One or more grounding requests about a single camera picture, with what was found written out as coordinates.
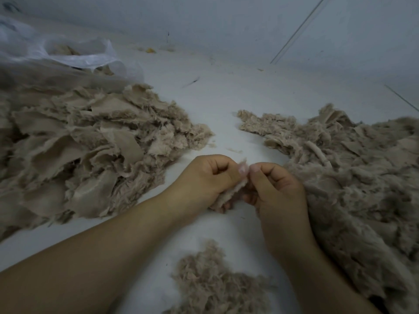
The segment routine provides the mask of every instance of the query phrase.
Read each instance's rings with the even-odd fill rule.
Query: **pile of fluff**
[[[268,313],[268,279],[232,272],[224,256],[222,249],[211,240],[203,252],[181,259],[173,278],[184,302],[164,313]]]
[[[20,228],[120,213],[211,131],[137,84],[119,93],[18,88],[0,105],[0,238]]]
[[[241,130],[290,156],[305,185],[313,232],[367,298],[392,314],[418,313],[419,120],[353,123],[327,105],[294,117],[241,110]]]

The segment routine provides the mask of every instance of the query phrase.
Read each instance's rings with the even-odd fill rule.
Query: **left hand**
[[[189,220],[211,206],[220,193],[238,184],[246,174],[246,169],[225,155],[201,155],[193,159],[162,195],[175,203]]]

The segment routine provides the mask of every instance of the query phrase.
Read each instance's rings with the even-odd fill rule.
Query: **plastic bag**
[[[128,83],[144,82],[141,67],[128,77],[111,42],[96,38],[75,42],[63,36],[42,34],[33,27],[0,15],[1,78],[32,86],[101,87],[107,91]]]

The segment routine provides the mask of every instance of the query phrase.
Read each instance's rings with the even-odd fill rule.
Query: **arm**
[[[160,195],[4,270],[2,313],[105,312],[164,238],[242,179],[238,169],[197,157]]]
[[[286,271],[302,311],[379,314],[317,245],[303,185],[274,163],[250,169],[244,200],[258,209],[267,248]]]

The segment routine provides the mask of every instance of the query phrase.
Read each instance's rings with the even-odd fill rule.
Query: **forearm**
[[[321,251],[276,254],[286,271],[304,314],[380,314]]]
[[[156,244],[179,227],[157,196],[0,273],[3,313],[104,311]]]

